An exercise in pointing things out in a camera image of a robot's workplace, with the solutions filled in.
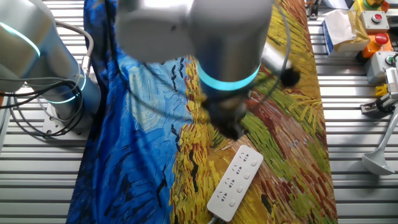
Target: control box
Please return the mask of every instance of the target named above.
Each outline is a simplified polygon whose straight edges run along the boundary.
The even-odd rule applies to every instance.
[[[368,82],[382,84],[386,82],[386,70],[392,68],[392,58],[397,52],[376,52],[365,63]]]
[[[363,11],[359,19],[368,34],[385,33],[390,29],[386,13],[383,11]]]

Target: red button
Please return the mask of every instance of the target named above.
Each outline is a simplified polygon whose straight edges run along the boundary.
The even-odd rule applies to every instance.
[[[374,23],[380,23],[381,21],[383,20],[383,17],[380,15],[380,14],[375,14],[373,17],[372,17],[372,21],[374,22]]]
[[[374,15],[374,18],[377,20],[381,20],[383,17],[380,14]]]
[[[376,41],[377,44],[383,45],[383,44],[388,43],[388,36],[387,36],[387,34],[383,34],[383,33],[376,34],[376,36],[374,37],[374,40]]]

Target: white power strip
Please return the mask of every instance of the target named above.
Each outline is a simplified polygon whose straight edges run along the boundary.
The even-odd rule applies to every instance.
[[[231,221],[263,160],[262,154],[241,146],[207,203],[207,209],[220,219]]]

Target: white mounting plate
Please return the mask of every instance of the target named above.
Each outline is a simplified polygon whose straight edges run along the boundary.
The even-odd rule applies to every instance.
[[[47,107],[47,112],[51,114],[54,117],[57,117],[56,114],[53,114],[53,111],[55,111],[55,108],[49,103]],[[46,116],[44,119],[44,124],[43,124],[43,132],[44,133],[56,133],[57,131],[61,130],[65,125],[63,125],[62,122],[57,121],[56,119],[51,119],[49,116]],[[87,130],[78,130],[78,131],[70,131],[64,135],[57,136],[55,138],[59,140],[87,140],[88,134],[90,133],[90,129]]]

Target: cable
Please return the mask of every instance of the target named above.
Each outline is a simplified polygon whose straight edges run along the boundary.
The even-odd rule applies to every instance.
[[[55,24],[58,26],[62,26],[64,28],[70,29],[72,31],[75,31],[79,34],[83,34],[88,40],[88,48],[87,48],[86,56],[91,56],[91,53],[93,52],[93,49],[94,49],[94,40],[93,40],[92,36],[89,33],[87,33],[87,31],[85,31],[79,27],[67,24],[66,22],[61,22],[58,20],[55,21]]]
[[[60,118],[56,117],[56,112],[54,111],[54,107],[52,107],[52,113],[53,113],[53,114],[50,114],[50,113],[47,111],[47,109],[44,108],[44,105],[43,105],[43,103],[40,101],[40,98],[37,99],[37,102],[39,103],[39,105],[40,105],[41,109],[44,111],[44,113],[47,114],[47,116],[49,116],[50,118],[52,118],[52,119],[54,119],[54,120],[57,120],[57,121],[68,122],[68,121],[70,121],[71,119],[73,119],[75,116],[77,116],[77,113],[78,113],[78,111],[77,111],[74,115],[70,116],[70,118],[68,118],[68,119],[60,119]]]
[[[218,221],[218,217],[214,216],[213,218],[211,218],[210,222],[208,222],[207,224],[214,224]]]
[[[49,86],[47,88],[44,88],[43,90],[33,91],[31,93],[21,93],[21,94],[0,93],[0,96],[30,96],[30,95],[34,94],[34,96],[30,97],[28,100],[25,100],[25,101],[20,102],[20,103],[15,103],[13,105],[0,106],[0,109],[8,109],[8,108],[12,108],[12,107],[15,107],[15,106],[24,105],[24,104],[26,104],[26,103],[38,98],[40,95],[42,95],[42,94],[44,94],[44,93],[46,93],[46,92],[48,92],[50,90],[53,90],[54,88],[57,88],[57,87],[60,87],[60,86],[64,86],[66,84],[71,84],[71,83],[75,83],[75,82],[73,82],[73,81],[62,81],[62,82],[58,82],[58,83],[56,83],[56,84],[54,84],[52,86]]]
[[[73,88],[71,88],[71,89],[69,89],[67,91],[64,91],[62,93],[57,94],[59,96],[59,95],[64,95],[64,94],[70,93],[71,91],[75,90],[78,87],[78,84],[79,84],[79,81],[80,81],[80,75],[79,75],[79,78],[77,79],[77,81],[73,81],[73,80],[70,80],[70,79],[64,79],[64,78],[57,78],[57,77],[20,78],[20,79],[0,78],[0,80],[10,81],[10,82],[21,82],[21,81],[29,82],[29,81],[36,81],[36,80],[60,80],[60,82],[56,82],[56,83],[52,83],[52,84],[44,84],[44,85],[31,85],[31,84],[28,84],[30,86],[48,86],[48,87],[54,86],[56,84],[59,84],[62,81],[75,82]],[[17,93],[0,93],[0,96],[6,96],[6,95],[8,95],[8,96],[30,96],[30,95],[33,95],[33,94],[38,93],[40,91],[41,90],[37,90],[37,91],[30,92],[30,93],[20,93],[20,94],[17,94]]]
[[[76,113],[73,115],[73,117],[71,118],[70,122],[69,122],[67,125],[65,125],[65,127],[63,127],[61,130],[59,130],[59,131],[57,131],[57,132],[55,132],[55,133],[47,134],[47,133],[44,133],[44,132],[38,130],[37,128],[35,128],[33,125],[31,125],[31,124],[28,122],[28,120],[26,120],[26,118],[25,118],[25,116],[23,115],[23,113],[22,113],[21,109],[19,108],[19,106],[16,106],[16,107],[17,107],[17,110],[18,110],[18,112],[19,112],[19,114],[20,114],[22,120],[24,120],[24,122],[26,122],[32,129],[34,129],[35,131],[37,131],[37,133],[33,133],[33,132],[30,132],[30,131],[26,130],[26,128],[24,128],[24,127],[18,122],[18,120],[16,119],[16,116],[15,116],[13,110],[12,110],[11,108],[9,108],[10,113],[11,113],[11,116],[12,116],[13,120],[17,123],[17,125],[18,125],[23,131],[25,131],[26,133],[28,133],[28,134],[31,135],[31,136],[54,137],[54,136],[61,136],[61,135],[64,135],[64,134],[70,132],[71,130],[73,130],[73,128],[75,128],[75,127],[77,126],[77,124],[81,121],[81,119],[82,119],[83,116],[84,116],[85,107],[84,107],[83,93],[81,92],[81,90],[80,90],[79,88],[77,88],[76,90],[77,90],[77,92],[78,92],[78,93],[76,94],[76,95],[78,96],[77,98],[80,99],[79,108],[77,109],[77,111],[76,111]],[[69,127],[72,125],[73,121],[75,120],[75,118],[76,118],[76,116],[77,116],[77,114],[78,114],[79,112],[81,112],[81,115],[80,115],[78,121],[77,121],[70,129],[66,130],[67,128],[69,128]]]
[[[275,89],[277,88],[280,79],[282,78],[282,74],[283,72],[286,70],[286,65],[287,62],[289,61],[289,54],[290,54],[290,45],[291,45],[291,41],[290,41],[290,27],[289,27],[289,23],[287,22],[287,18],[286,15],[283,12],[282,7],[280,6],[280,3],[276,3],[276,6],[278,8],[279,13],[282,15],[284,24],[285,24],[285,31],[286,31],[286,55],[285,55],[285,59],[284,59],[284,63],[282,64],[282,70],[280,71],[280,74],[278,75],[278,78],[274,84],[274,86],[272,86],[272,88],[268,91],[268,94],[266,96],[264,96],[259,104],[254,108],[253,111],[257,111],[260,106],[268,99],[268,97],[271,96],[271,94],[275,91]]]

